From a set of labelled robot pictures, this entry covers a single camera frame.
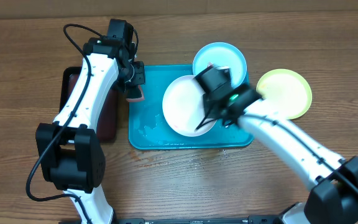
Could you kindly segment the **white plate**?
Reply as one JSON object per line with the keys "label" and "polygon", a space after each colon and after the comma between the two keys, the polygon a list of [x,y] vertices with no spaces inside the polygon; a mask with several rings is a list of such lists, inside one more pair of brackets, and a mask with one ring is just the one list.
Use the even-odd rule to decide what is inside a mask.
{"label": "white plate", "polygon": [[207,133],[216,123],[211,118],[205,126],[197,129],[206,112],[203,106],[204,91],[194,75],[185,75],[172,81],[162,100],[163,116],[168,125],[178,134],[197,137]]}

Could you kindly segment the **yellow-green plate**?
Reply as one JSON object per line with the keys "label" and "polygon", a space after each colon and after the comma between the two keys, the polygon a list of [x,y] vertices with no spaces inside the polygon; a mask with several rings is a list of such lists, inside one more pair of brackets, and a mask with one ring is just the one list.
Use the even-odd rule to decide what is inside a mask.
{"label": "yellow-green plate", "polygon": [[299,73],[284,68],[265,73],[259,79],[256,89],[287,119],[303,116],[313,99],[309,83]]}

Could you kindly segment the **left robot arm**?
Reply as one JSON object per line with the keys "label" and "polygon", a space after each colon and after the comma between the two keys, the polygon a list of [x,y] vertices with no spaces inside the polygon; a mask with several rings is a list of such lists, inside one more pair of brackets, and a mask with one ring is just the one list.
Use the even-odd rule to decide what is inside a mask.
{"label": "left robot arm", "polygon": [[111,89],[122,91],[128,100],[142,101],[144,63],[135,56],[139,36],[125,20],[111,19],[106,35],[95,33],[83,47],[81,72],[63,108],[53,123],[39,124],[35,139],[39,158],[27,178],[27,196],[37,168],[47,182],[61,190],[42,201],[70,197],[80,223],[117,223],[101,186],[106,168],[104,152],[96,132],[104,102]]}

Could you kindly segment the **light blue plate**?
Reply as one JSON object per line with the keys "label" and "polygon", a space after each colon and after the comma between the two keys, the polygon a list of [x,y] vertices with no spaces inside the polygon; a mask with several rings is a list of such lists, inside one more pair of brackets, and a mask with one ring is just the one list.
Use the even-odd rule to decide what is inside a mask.
{"label": "light blue plate", "polygon": [[210,43],[196,53],[192,64],[193,74],[199,74],[208,66],[229,67],[231,84],[234,88],[249,82],[244,55],[237,47],[229,43]]}

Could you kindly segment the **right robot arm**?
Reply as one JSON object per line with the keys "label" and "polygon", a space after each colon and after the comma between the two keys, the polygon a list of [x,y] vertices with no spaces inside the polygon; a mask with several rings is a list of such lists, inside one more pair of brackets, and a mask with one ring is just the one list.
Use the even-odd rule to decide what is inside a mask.
{"label": "right robot arm", "polygon": [[315,141],[254,87],[233,87],[228,67],[207,67],[195,80],[204,91],[205,117],[199,127],[220,119],[224,126],[244,129],[281,158],[309,190],[306,202],[286,208],[269,223],[358,222],[358,157],[346,160]]}

